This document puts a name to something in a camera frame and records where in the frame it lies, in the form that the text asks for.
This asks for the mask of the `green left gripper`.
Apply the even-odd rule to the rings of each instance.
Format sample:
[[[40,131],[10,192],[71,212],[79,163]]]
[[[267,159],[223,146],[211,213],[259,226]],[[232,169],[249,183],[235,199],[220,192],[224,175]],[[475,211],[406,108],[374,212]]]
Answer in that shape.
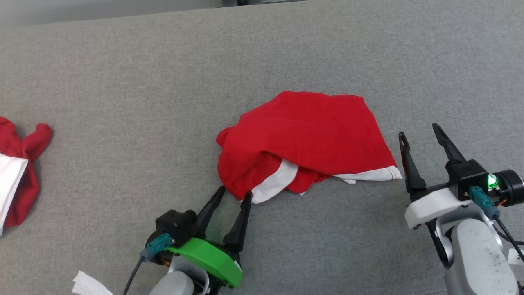
[[[220,186],[198,213],[195,221],[195,238],[189,239],[181,247],[171,246],[165,250],[183,256],[193,265],[215,276],[219,281],[237,288],[243,278],[243,270],[238,260],[234,260],[226,252],[204,240],[208,224],[215,209],[219,207],[225,191],[225,187]],[[242,200],[240,212],[232,228],[222,240],[223,245],[230,251],[243,250],[252,199],[253,194],[248,191]]]

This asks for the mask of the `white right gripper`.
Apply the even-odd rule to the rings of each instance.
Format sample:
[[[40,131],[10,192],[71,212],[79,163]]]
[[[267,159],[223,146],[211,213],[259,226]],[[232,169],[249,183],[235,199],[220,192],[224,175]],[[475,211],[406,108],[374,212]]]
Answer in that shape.
[[[438,123],[433,123],[432,128],[438,141],[443,147],[449,164],[462,164],[467,160],[457,149],[452,140],[447,136]],[[452,188],[447,183],[426,188],[425,180],[420,176],[411,156],[411,149],[404,132],[399,132],[399,147],[401,162],[404,167],[405,185],[412,197],[418,197],[407,208],[404,218],[408,228],[418,229],[431,220],[440,219],[441,224],[458,222],[466,218],[468,207],[473,204],[469,198],[460,200],[454,195]]]

